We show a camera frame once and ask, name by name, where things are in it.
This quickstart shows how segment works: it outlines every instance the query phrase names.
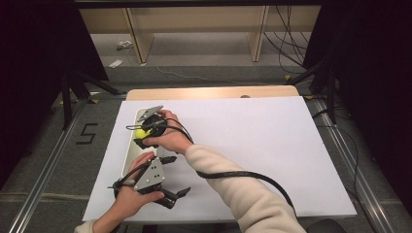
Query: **metal rail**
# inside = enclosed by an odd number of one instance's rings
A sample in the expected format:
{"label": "metal rail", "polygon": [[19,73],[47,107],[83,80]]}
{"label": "metal rail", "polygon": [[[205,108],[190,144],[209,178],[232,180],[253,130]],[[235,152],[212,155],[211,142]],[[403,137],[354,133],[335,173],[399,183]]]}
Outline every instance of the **metal rail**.
{"label": "metal rail", "polygon": [[[326,108],[326,104],[322,101],[317,101],[316,106],[319,111]],[[333,124],[331,123],[330,119],[325,114],[322,115],[322,119],[326,126],[333,127]],[[357,167],[356,156],[353,155],[349,150],[349,147],[343,139],[342,134],[340,133],[338,128],[329,128],[328,131],[332,140],[336,144],[339,153],[342,156],[343,161],[345,162],[345,165],[347,166],[351,176],[354,178],[356,172],[355,169]],[[376,230],[381,233],[393,233],[394,229],[392,228],[384,209],[382,208],[377,197],[375,196],[369,184],[367,183],[367,180],[364,177],[359,166],[357,172],[356,186],[358,188],[361,199],[364,201],[364,205],[368,210],[369,216],[372,219]]]}
{"label": "metal rail", "polygon": [[28,194],[26,200],[21,206],[15,218],[15,221],[13,222],[12,227],[9,230],[10,233],[24,232],[31,216],[33,215],[37,207],[37,204],[39,203],[40,198],[42,197],[42,193],[45,190],[52,176],[54,168],[58,160],[60,159],[61,155],[63,154],[63,151],[67,145],[67,141],[70,138],[72,134],[72,130],[76,126],[79,115],[82,112],[83,108],[85,107],[86,103],[87,103],[87,100],[85,99],[85,100],[79,100],[78,103],[76,104],[76,110],[74,113],[73,120],[68,125],[68,127],[65,130],[63,130],[60,137],[58,138],[58,141],[56,145],[54,146],[54,149],[51,152],[51,155],[48,161],[46,162],[46,165],[43,168],[42,173],[40,174],[39,178],[35,182],[30,193]]}

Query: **sleeve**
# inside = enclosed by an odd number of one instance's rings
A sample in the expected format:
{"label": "sleeve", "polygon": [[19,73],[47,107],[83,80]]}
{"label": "sleeve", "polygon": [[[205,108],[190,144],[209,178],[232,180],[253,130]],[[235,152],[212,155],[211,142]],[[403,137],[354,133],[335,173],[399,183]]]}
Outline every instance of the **sleeve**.
{"label": "sleeve", "polygon": [[87,221],[75,228],[75,233],[93,233],[93,223],[95,220]]}
{"label": "sleeve", "polygon": [[[190,146],[185,157],[194,170],[207,174],[244,171],[219,152],[204,146]],[[305,232],[297,222],[292,207],[259,180],[225,178],[207,182],[231,209],[242,232]]]}

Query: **hand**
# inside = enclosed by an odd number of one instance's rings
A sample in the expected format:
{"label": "hand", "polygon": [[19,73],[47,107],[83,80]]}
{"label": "hand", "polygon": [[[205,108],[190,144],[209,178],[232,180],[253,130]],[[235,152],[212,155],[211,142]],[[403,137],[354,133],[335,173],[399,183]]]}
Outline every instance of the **hand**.
{"label": "hand", "polygon": [[[152,159],[154,156],[153,152],[143,153],[132,162],[129,171]],[[136,179],[138,174],[139,171],[131,175],[130,179]],[[142,195],[135,191],[133,187],[123,186],[112,207],[93,223],[93,233],[111,232],[125,218],[136,215],[144,205],[163,197],[164,194],[160,191]]]}
{"label": "hand", "polygon": [[[169,118],[167,120],[167,125],[182,128],[182,126],[175,121],[179,121],[178,117],[172,114],[172,112],[168,110],[159,110],[157,113],[165,118]],[[143,140],[143,143],[147,146],[160,145],[167,150],[175,151],[180,154],[185,154],[186,149],[192,145],[192,142],[189,141],[184,134],[171,128],[167,128],[160,137],[147,138]]]}

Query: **wrist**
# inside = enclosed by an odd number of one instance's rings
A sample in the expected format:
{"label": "wrist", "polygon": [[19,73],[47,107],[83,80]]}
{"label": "wrist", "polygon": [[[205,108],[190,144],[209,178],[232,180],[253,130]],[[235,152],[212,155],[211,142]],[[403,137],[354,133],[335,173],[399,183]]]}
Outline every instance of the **wrist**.
{"label": "wrist", "polygon": [[124,220],[112,206],[100,219],[93,223],[93,233],[109,233]]}
{"label": "wrist", "polygon": [[180,144],[179,148],[176,150],[177,153],[185,155],[186,154],[186,150],[188,150],[188,148],[193,145],[192,142],[190,141],[186,141]]}
{"label": "wrist", "polygon": [[116,203],[116,201],[109,209],[109,212],[111,213],[113,221],[124,221],[129,217],[124,214],[124,206],[122,204]]}

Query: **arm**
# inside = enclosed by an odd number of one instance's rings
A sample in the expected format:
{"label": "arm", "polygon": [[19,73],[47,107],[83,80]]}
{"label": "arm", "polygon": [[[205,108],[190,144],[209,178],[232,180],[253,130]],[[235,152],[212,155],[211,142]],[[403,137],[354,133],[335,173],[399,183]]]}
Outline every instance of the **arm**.
{"label": "arm", "polygon": [[[177,119],[170,111],[159,111],[166,118]],[[169,125],[180,127],[173,120]],[[219,152],[193,145],[176,130],[167,129],[157,138],[148,138],[146,145],[161,145],[167,150],[184,154],[196,171],[212,174],[244,170]],[[208,180],[208,184],[222,197],[239,223],[242,232],[305,232],[297,222],[293,209],[276,193],[254,178]]]}
{"label": "arm", "polygon": [[[129,171],[152,159],[154,156],[153,152],[143,153],[133,161]],[[138,172],[130,176],[130,179],[135,179],[137,175]],[[144,205],[163,197],[164,194],[159,191],[142,195],[135,191],[133,187],[123,186],[115,203],[102,217],[76,227],[75,233],[109,233],[126,218],[136,215]]]}

